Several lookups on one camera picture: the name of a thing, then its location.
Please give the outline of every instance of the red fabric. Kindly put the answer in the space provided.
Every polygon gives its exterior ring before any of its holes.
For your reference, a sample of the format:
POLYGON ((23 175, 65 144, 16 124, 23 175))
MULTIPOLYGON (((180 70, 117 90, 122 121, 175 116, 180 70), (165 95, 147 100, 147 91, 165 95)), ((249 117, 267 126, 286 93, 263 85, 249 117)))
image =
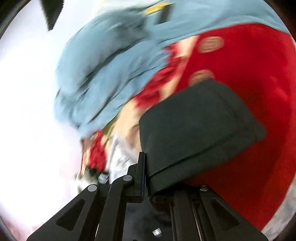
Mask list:
POLYGON ((175 91, 207 69, 228 85, 267 130, 267 138, 229 162, 195 176, 208 184, 258 229, 282 203, 296 172, 296 53, 288 34, 260 24, 244 24, 201 34, 175 91), (199 53, 206 37, 224 46, 199 53))
POLYGON ((168 64, 165 68, 158 71, 144 87, 141 93, 134 97, 136 107, 147 109, 160 101, 159 90, 174 76, 177 67, 181 62, 181 57, 176 58, 176 44, 168 46, 167 51, 170 53, 168 64))
POLYGON ((89 167, 97 169, 98 172, 103 172, 105 170, 107 161, 105 147, 101 144, 102 137, 103 130, 97 132, 89 154, 89 167))

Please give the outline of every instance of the silver screw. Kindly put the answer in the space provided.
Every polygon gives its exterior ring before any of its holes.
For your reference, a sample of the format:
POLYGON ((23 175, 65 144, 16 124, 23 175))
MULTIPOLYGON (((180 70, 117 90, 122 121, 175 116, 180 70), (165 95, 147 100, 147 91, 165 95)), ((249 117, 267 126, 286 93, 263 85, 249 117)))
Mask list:
POLYGON ((97 189, 96 185, 90 185, 87 188, 87 190, 89 190, 90 192, 94 192, 96 189, 97 189))
POLYGON ((205 184, 200 185, 200 190, 203 192, 206 192, 207 190, 209 190, 209 187, 205 184))
POLYGON ((99 183, 106 184, 106 182, 108 181, 108 178, 109 178, 109 173, 101 173, 98 178, 99 183))
POLYGON ((154 234, 155 237, 159 238, 162 235, 162 232, 160 230, 160 228, 152 231, 152 233, 154 234))
POLYGON ((132 176, 130 176, 130 175, 125 175, 125 176, 123 177, 123 179, 124 179, 125 181, 130 181, 130 180, 132 180, 132 176))

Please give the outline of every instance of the light blue fabric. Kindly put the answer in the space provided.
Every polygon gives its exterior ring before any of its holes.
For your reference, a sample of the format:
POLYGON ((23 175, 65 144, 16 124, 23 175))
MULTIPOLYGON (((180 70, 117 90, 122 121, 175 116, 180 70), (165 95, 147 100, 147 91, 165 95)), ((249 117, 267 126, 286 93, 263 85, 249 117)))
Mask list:
POLYGON ((55 99, 57 118, 70 121, 82 137, 88 137, 112 120, 165 67, 167 58, 154 41, 141 41, 92 73, 82 94, 68 96, 60 90, 55 99))
POLYGON ((82 137, 104 128, 131 96, 166 64, 164 47, 190 36, 240 23, 262 23, 289 32, 263 0, 172 0, 169 20, 161 11, 108 12, 94 18, 66 44, 57 66, 60 90, 55 114, 82 137))
POLYGON ((163 0, 174 3, 169 21, 157 24, 161 12, 149 15, 149 36, 163 47, 213 29, 242 23, 262 23, 289 32, 263 0, 163 0))

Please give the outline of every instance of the yellow strap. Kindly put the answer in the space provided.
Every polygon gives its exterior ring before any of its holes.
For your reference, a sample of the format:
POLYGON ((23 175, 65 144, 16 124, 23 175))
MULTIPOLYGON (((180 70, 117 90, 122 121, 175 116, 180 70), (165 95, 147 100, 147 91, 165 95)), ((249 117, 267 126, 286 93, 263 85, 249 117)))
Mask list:
POLYGON ((151 6, 151 7, 147 8, 145 10, 145 14, 149 15, 151 13, 158 12, 158 11, 162 10, 164 6, 167 6, 167 5, 170 5, 170 3, 169 2, 163 2, 163 3, 156 4, 154 6, 151 6))

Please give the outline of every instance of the white fabric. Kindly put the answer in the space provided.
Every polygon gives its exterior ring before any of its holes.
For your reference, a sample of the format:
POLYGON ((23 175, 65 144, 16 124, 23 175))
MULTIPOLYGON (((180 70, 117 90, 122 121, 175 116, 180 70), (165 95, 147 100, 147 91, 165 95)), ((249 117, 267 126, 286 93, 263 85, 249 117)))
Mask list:
POLYGON ((131 165, 138 163, 138 156, 119 135, 114 135, 105 170, 109 172, 109 183, 128 173, 131 165))
POLYGON ((81 146, 74 128, 53 116, 54 71, 68 39, 84 26, 95 0, 65 0, 47 32, 38 0, 12 21, 0 40, 0 214, 19 241, 71 200, 81 146))

